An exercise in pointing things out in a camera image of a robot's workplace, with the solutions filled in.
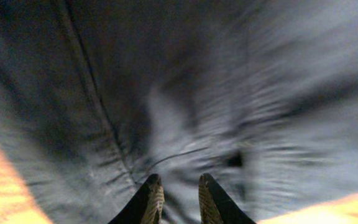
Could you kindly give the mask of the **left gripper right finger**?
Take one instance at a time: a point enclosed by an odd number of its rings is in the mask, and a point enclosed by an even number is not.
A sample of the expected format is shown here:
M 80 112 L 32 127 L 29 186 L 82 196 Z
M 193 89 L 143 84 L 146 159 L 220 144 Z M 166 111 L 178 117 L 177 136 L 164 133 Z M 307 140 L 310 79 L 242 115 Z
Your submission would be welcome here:
M 209 173 L 200 176 L 198 198 L 202 224 L 256 224 Z

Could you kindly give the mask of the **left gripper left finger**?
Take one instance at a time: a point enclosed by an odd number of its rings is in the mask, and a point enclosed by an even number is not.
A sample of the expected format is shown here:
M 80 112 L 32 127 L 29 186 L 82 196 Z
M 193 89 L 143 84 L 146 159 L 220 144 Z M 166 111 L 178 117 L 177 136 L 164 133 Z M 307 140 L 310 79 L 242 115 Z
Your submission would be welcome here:
M 164 203 L 162 178 L 151 174 L 108 224 L 161 224 Z

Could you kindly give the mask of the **navy blue shorts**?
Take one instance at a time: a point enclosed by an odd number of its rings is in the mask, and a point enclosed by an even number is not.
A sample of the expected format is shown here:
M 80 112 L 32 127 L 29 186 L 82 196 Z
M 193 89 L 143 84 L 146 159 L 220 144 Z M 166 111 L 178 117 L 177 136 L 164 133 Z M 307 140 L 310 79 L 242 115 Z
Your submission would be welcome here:
M 0 1 L 0 148 L 54 223 L 148 175 L 199 223 L 210 173 L 257 221 L 358 193 L 358 1 Z

